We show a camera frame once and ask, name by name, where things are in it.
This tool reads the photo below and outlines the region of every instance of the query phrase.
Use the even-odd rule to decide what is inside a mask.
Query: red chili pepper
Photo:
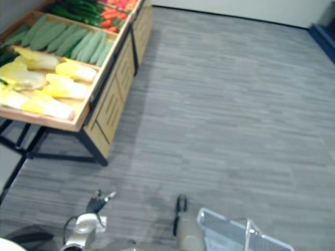
[[[100,23],[100,25],[101,25],[103,28],[108,28],[108,27],[111,26],[111,21],[110,21],[110,19],[106,19],[105,21],[102,21],[102,22]]]

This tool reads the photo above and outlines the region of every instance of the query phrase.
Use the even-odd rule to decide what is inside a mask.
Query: black cable
[[[100,215],[99,215],[98,213],[96,213],[96,217],[98,218],[100,225],[101,225],[103,228],[105,228],[103,222],[101,221]]]
[[[65,239],[66,239],[66,228],[67,228],[68,224],[69,224],[72,220],[74,220],[74,219],[78,219],[78,217],[79,217],[79,216],[72,216],[72,217],[70,217],[70,218],[68,219],[68,221],[65,223],[65,225],[64,225],[64,227],[63,227],[63,245],[66,244],[66,241],[65,241]]]

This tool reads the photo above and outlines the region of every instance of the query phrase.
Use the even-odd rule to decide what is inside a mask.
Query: wooden drawer panel
[[[152,29],[152,7],[144,4],[134,24],[135,46],[139,64],[142,63]]]
[[[131,38],[128,37],[117,62],[116,79],[119,84],[123,102],[127,100],[128,92],[135,73]]]
[[[106,158],[108,156],[110,143],[106,140],[106,137],[104,136],[97,122],[93,124],[93,127],[89,131],[88,135],[90,136],[96,147],[99,149],[99,151],[102,153],[102,155]]]
[[[107,95],[96,119],[96,122],[109,143],[113,141],[122,109],[123,103],[118,91],[117,80],[114,78],[107,90]]]

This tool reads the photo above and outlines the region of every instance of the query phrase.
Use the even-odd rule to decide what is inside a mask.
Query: cucumber
[[[19,26],[19,28],[17,28],[12,34],[10,34],[10,35],[6,38],[5,42],[6,42],[8,39],[11,39],[11,38],[13,38],[13,37],[16,36],[16,35],[19,35],[19,34],[22,33],[22,32],[26,32],[26,33],[27,33],[27,31],[28,31],[29,29],[30,29],[29,25],[28,25],[26,22],[23,23],[22,25]]]
[[[32,28],[23,38],[21,45],[24,47],[30,45],[30,42],[35,36],[35,33],[45,24],[46,21],[47,21],[46,15],[41,16],[40,19],[38,19],[38,21],[32,26]]]
[[[40,39],[54,26],[57,25],[57,22],[46,22],[39,30],[35,33],[35,36],[33,37],[32,41],[30,42],[30,48],[36,48],[39,44]]]
[[[94,35],[91,37],[90,41],[84,48],[82,56],[78,59],[79,61],[84,62],[84,63],[88,63],[90,61],[94,51],[97,49],[97,46],[100,44],[103,34],[104,32],[101,30],[94,33]]]
[[[109,42],[108,44],[105,45],[102,53],[100,54],[100,57],[98,59],[98,62],[96,63],[97,66],[101,67],[111,49],[111,47],[113,46],[113,41],[112,42]]]
[[[56,50],[57,56],[64,56],[69,49],[71,49],[75,44],[77,44],[83,37],[88,33],[86,29],[80,29],[74,34],[70,35],[59,48]]]
[[[81,51],[78,53],[78,56],[77,56],[77,58],[76,58],[77,60],[79,60],[79,58],[83,56],[83,52],[84,52],[84,51],[81,50]]]
[[[57,38],[66,29],[66,24],[56,24],[52,26],[47,32],[41,35],[35,43],[33,39],[31,43],[31,48],[33,50],[41,50],[50,44],[55,38]]]
[[[78,43],[79,43],[79,42],[77,42],[75,45],[73,45],[73,46],[67,51],[67,53],[64,55],[64,57],[66,57],[66,58],[69,59],[69,58],[71,57],[71,54],[72,54],[74,48],[77,46]]]
[[[27,35],[27,33],[28,33],[27,31],[24,31],[24,32],[21,32],[20,34],[16,34],[15,36],[12,36],[11,38],[7,38],[3,46],[17,44]]]
[[[79,52],[83,50],[83,48],[89,42],[92,36],[93,36],[93,32],[90,31],[89,33],[86,34],[86,36],[82,39],[82,41],[79,42],[79,44],[74,48],[71,54],[72,59],[76,59],[78,57]]]
[[[54,52],[55,50],[57,50],[61,43],[64,42],[66,38],[68,38],[68,36],[75,33],[77,28],[78,25],[69,26],[58,38],[53,40],[51,44],[48,45],[47,52]]]
[[[100,44],[98,45],[98,47],[96,48],[95,52],[93,53],[90,59],[90,64],[96,64],[96,62],[98,62],[99,56],[101,52],[103,51],[104,46],[106,44],[106,38],[107,38],[107,35],[106,33],[104,33],[100,40]]]

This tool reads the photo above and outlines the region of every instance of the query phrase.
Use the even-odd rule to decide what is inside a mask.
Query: black metal frame
[[[92,140],[88,137],[88,135],[83,129],[81,129],[79,132],[69,132],[69,131],[62,131],[62,130],[47,128],[47,127],[40,127],[37,133],[35,134],[34,138],[29,143],[28,147],[25,149],[22,147],[22,142],[26,138],[31,124],[26,123],[17,141],[13,142],[9,140],[8,138],[2,136],[3,132],[6,130],[6,128],[11,123],[12,123],[12,120],[5,120],[3,124],[1,125],[0,143],[4,145],[5,147],[7,147],[8,149],[19,153],[21,155],[21,158],[16,164],[5,186],[3,187],[3,192],[0,195],[0,204],[2,204],[6,194],[8,193],[10,187],[15,181],[16,176],[19,174],[24,162],[27,159],[33,159],[33,158],[59,159],[59,160],[65,160],[65,161],[99,163],[102,166],[107,166],[108,164],[107,159],[101,154],[99,149],[96,147],[96,145],[92,142]],[[39,153],[38,152],[39,148],[49,133],[56,133],[56,134],[62,134],[62,135],[66,134],[66,135],[71,135],[71,136],[76,137],[86,147],[86,149],[92,154],[92,157]]]
[[[139,14],[139,11],[141,11],[143,8],[143,3],[144,1],[141,3],[140,7],[137,10],[136,18]],[[137,51],[136,51],[135,36],[133,32],[133,25],[132,25],[132,22],[130,22],[128,26],[126,27],[126,31],[123,33],[122,38],[120,39],[121,42],[118,44],[118,47],[115,49],[114,55],[112,56],[111,60],[109,60],[108,64],[106,65],[104,72],[102,72],[99,83],[97,83],[97,87],[95,88],[90,98],[90,103],[89,103],[90,112],[88,113],[84,124],[88,124],[88,122],[90,121],[93,111],[95,110],[95,107],[98,104],[99,98],[109,78],[108,73],[110,73],[113,70],[114,65],[116,64],[117,59],[120,55],[121,49],[123,48],[125,41],[129,34],[131,35],[133,57],[134,57],[134,66],[135,66],[134,75],[137,74],[137,70],[139,67],[138,57],[137,57]],[[19,153],[21,155],[21,158],[19,162],[16,164],[12,174],[8,178],[3,188],[3,191],[0,195],[0,205],[4,201],[10,187],[15,181],[16,176],[19,174],[24,162],[27,159],[33,159],[34,157],[36,157],[36,158],[47,158],[47,159],[59,159],[59,160],[66,160],[66,161],[78,161],[78,162],[86,162],[86,163],[99,163],[102,166],[107,166],[108,164],[107,159],[101,154],[99,149],[92,142],[92,140],[90,139],[90,137],[87,135],[87,133],[84,131],[83,128],[79,132],[70,132],[70,131],[63,131],[59,129],[40,127],[36,135],[34,136],[33,140],[31,140],[31,142],[29,143],[28,147],[24,149],[21,145],[25,137],[27,136],[27,133],[30,129],[31,124],[26,123],[17,141],[13,142],[7,139],[6,137],[2,136],[3,132],[8,128],[8,126],[11,123],[12,123],[12,120],[7,119],[0,126],[0,144],[3,144],[7,148]],[[92,154],[92,157],[39,153],[38,152],[39,147],[43,143],[43,141],[45,140],[45,138],[47,137],[49,133],[56,133],[56,134],[63,134],[63,135],[66,134],[66,135],[71,135],[71,136],[76,137],[86,147],[86,149]]]

